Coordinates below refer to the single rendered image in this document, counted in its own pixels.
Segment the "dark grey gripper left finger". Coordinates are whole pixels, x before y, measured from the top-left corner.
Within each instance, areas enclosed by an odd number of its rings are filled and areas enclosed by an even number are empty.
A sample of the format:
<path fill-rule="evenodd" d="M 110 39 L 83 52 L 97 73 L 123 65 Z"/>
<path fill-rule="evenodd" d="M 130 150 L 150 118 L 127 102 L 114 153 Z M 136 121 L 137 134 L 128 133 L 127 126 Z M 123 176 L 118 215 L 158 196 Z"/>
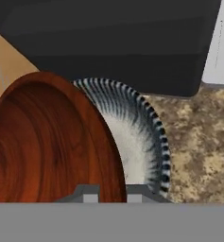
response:
<path fill-rule="evenodd" d="M 79 184 L 74 193 L 58 199 L 64 203 L 99 203 L 100 188 L 97 184 Z"/>

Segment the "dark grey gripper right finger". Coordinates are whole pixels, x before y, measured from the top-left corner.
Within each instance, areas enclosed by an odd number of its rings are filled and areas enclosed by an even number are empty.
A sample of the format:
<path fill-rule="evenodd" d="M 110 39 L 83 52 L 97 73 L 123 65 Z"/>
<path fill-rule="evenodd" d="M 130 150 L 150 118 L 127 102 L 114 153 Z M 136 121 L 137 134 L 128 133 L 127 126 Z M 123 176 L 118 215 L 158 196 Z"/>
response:
<path fill-rule="evenodd" d="M 130 184 L 127 188 L 127 203 L 169 203 L 170 200 L 154 194 L 144 184 Z"/>

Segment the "brown wooden bowl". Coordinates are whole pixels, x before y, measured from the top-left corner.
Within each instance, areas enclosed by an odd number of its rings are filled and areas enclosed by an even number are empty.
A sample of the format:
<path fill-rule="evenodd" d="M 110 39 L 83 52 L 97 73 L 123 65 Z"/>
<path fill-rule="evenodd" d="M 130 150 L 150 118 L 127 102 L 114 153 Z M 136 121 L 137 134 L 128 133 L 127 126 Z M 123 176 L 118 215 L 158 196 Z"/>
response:
<path fill-rule="evenodd" d="M 17 78 L 0 96 L 0 202 L 53 202 L 80 184 L 125 202 L 118 148 L 81 90 L 50 72 Z"/>

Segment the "white black striped bowl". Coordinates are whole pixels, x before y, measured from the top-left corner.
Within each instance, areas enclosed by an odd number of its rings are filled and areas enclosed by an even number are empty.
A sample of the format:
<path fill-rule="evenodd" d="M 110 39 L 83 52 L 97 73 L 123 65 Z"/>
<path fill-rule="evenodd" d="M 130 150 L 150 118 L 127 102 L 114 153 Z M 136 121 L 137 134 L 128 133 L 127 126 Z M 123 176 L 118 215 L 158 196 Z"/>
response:
<path fill-rule="evenodd" d="M 165 198 L 169 193 L 171 155 L 163 122 L 154 108 L 127 84 L 108 78 L 72 82 L 97 107 L 119 150 L 127 185 L 146 186 Z"/>

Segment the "black cabinet box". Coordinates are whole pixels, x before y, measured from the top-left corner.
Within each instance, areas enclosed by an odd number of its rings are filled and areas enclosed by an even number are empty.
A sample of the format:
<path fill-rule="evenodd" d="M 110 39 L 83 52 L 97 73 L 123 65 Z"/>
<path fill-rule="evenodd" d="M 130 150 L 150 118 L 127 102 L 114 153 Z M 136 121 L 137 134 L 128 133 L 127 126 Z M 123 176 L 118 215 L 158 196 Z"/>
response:
<path fill-rule="evenodd" d="M 0 35 L 38 69 L 140 93 L 198 92 L 221 0 L 0 0 Z"/>

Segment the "white cabinet panel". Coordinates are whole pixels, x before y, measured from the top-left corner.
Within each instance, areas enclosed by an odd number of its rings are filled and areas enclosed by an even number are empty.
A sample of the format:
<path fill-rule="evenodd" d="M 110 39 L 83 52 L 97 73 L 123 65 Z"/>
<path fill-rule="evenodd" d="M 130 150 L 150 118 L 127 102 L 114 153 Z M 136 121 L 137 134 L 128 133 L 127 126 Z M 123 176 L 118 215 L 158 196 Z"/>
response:
<path fill-rule="evenodd" d="M 206 84 L 224 85 L 224 0 L 221 0 L 202 81 Z"/>

